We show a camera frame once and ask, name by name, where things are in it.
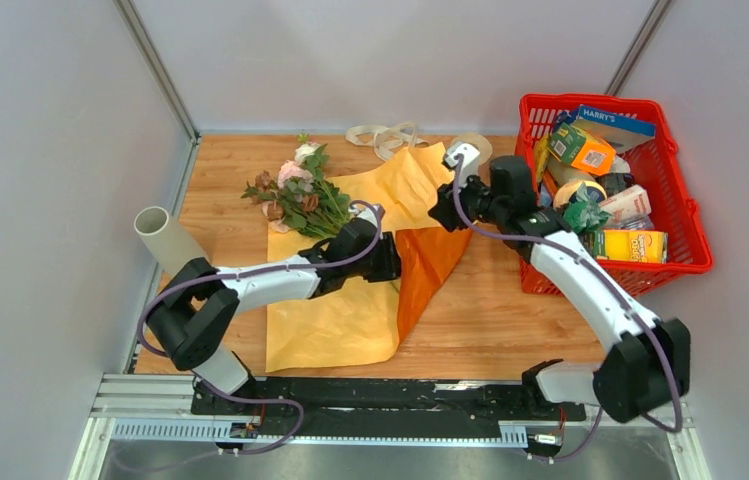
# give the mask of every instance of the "wooden table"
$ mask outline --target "wooden table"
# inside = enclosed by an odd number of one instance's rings
[[[451,137],[424,138],[447,144]],[[514,136],[488,138],[496,156],[514,151]],[[329,144],[329,175],[360,173],[380,165],[371,148],[354,146],[342,136],[313,140]],[[239,197],[246,180],[252,181],[263,170],[276,172],[297,146],[292,135],[203,138],[180,220],[212,263],[265,262],[265,219],[258,207]],[[493,263],[496,268],[489,268]],[[475,234],[460,264],[390,360],[272,375],[519,379],[525,369],[552,358],[600,361],[603,351],[598,340],[571,304],[562,297],[522,293],[518,270],[515,252],[500,241]],[[264,307],[246,312],[235,317],[224,337],[224,345],[257,376],[265,375],[265,324]],[[168,359],[146,350],[139,354],[135,371],[178,373]]]

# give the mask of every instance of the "cable connector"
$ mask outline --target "cable connector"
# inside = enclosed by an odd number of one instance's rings
[[[562,445],[562,439],[557,437],[556,435],[537,433],[532,437],[536,443],[540,443],[542,445]]]

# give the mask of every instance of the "red basket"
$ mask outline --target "red basket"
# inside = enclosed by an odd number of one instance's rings
[[[533,144],[548,133],[557,114],[580,105],[638,118],[657,125],[654,140],[624,154],[636,183],[648,191],[657,230],[668,233],[668,262],[663,264],[600,260],[604,269],[630,294],[639,295],[687,274],[713,268],[713,256],[698,216],[698,204],[686,191],[677,165],[677,144],[660,106],[650,100],[628,100],[606,95],[529,94],[521,99],[521,128],[515,146],[534,168]],[[550,280],[521,261],[521,289],[527,293],[559,294]]]

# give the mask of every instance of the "white pipe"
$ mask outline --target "white pipe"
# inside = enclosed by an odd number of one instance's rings
[[[162,207],[147,207],[136,215],[136,233],[162,269],[174,276],[191,259],[209,255],[183,225]]]

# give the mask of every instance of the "metal frame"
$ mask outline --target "metal frame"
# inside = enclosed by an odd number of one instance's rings
[[[147,33],[147,29],[144,27],[144,23],[141,21],[141,16],[135,7],[132,0],[113,0],[115,5],[118,7],[118,11],[121,12],[121,17],[124,19],[124,23],[127,24],[127,28],[133,36],[133,40],[136,42],[141,54],[144,56],[144,60],[147,62],[147,66],[150,67],[150,71],[156,78],[156,82],[159,83],[159,88],[162,89],[162,93],[165,95],[165,99],[171,105],[171,109],[174,111],[177,120],[183,127],[183,130],[191,139],[192,143],[197,142],[200,138],[200,132],[197,130],[191,116],[186,109],[186,105],[177,89],[174,87],[174,82],[171,81],[171,76],[168,71],[165,70],[165,65],[162,63],[162,59],[159,57],[159,53],[156,51],[156,47],[153,46],[153,42],[150,40],[150,35]]]
[[[197,161],[197,152],[200,150],[200,145],[203,139],[198,138],[191,144],[188,158],[186,159],[185,166],[183,168],[182,177],[180,183],[177,186],[177,193],[174,196],[174,202],[171,205],[171,215],[178,217],[180,211],[183,209],[183,202],[186,198],[186,192],[188,191],[189,180],[191,180],[191,174],[194,170],[194,164]],[[156,263],[153,266],[153,272],[150,274],[147,283],[147,289],[145,290],[144,298],[142,299],[141,305],[147,305],[156,296],[159,291],[159,281],[162,278],[162,267]],[[138,344],[138,338],[133,337],[133,341],[130,345],[133,345],[132,351],[129,352],[124,364],[122,372],[132,373],[135,368],[135,364],[138,361],[138,353],[141,350],[141,345]]]
[[[648,46],[648,42],[657,32],[668,8],[674,3],[674,0],[656,0],[651,6],[651,10],[645,17],[645,21],[642,22],[642,26],[639,27],[639,31],[636,33],[636,37],[627,49],[627,53],[624,54],[621,63],[618,65],[618,69],[613,74],[610,84],[607,86],[606,95],[618,95],[621,88],[627,82],[627,78],[636,67],[639,62],[639,58],[642,57],[642,53]]]
[[[130,30],[137,47],[145,58],[149,68],[159,84],[166,100],[171,106],[177,120],[192,141],[192,148],[186,161],[183,176],[177,191],[172,212],[178,215],[185,198],[189,179],[200,145],[200,132],[191,119],[186,106],[174,87],[156,48],[145,29],[141,17],[132,0],[113,0],[118,7],[124,22]],[[660,22],[665,17],[673,0],[655,0],[651,10],[642,23],[636,37],[621,60],[606,89],[606,94],[616,95],[627,81],[636,66],[648,42],[655,35]],[[157,292],[161,270],[157,266],[149,280],[146,301]],[[131,371],[138,350],[133,352],[125,371]],[[190,413],[193,377],[191,375],[104,375],[100,389],[95,398],[83,437],[78,448],[71,479],[97,479],[104,465],[109,443],[118,439],[154,439],[154,440],[192,440],[217,441],[229,440],[224,435],[233,424],[252,421],[251,416],[195,416]],[[482,384],[486,382],[465,382]],[[697,431],[688,414],[687,405],[683,404],[685,425],[678,435],[668,435],[675,466],[681,480],[709,480],[710,475],[706,461],[698,442]],[[594,421],[597,409],[587,407],[587,419],[579,425],[589,426]],[[654,416],[666,422],[673,421],[670,408],[661,408],[653,412]],[[469,447],[509,447],[515,448],[526,435],[527,427],[545,427],[555,422],[540,421],[506,421],[500,422],[501,439],[497,440],[442,440],[442,439],[384,439],[384,438],[350,438],[350,437],[298,437],[293,443],[322,445],[423,445],[423,446],[469,446]],[[650,426],[642,419],[620,425],[610,418],[605,418],[603,427],[641,427]],[[276,438],[265,438],[258,441],[271,442]]]
[[[192,415],[194,394],[192,375],[104,375],[92,405],[80,447],[69,478],[97,479],[112,440],[156,440],[238,443],[270,443],[277,436],[257,439],[231,438],[234,425],[253,421],[250,415]],[[466,388],[494,382],[467,381]],[[678,435],[667,434],[672,456],[681,480],[710,480],[706,460],[698,442],[697,431],[690,418],[688,405],[683,404],[686,427]],[[586,420],[571,422],[572,426],[589,427],[597,413],[587,407]],[[661,421],[670,422],[670,406],[652,412]],[[424,447],[519,448],[526,440],[527,428],[550,427],[554,421],[501,421],[498,439],[437,439],[437,438],[369,438],[369,437],[314,437],[298,436],[289,441],[314,445],[394,445]],[[602,421],[603,428],[650,426],[643,419],[618,424],[610,418]]]

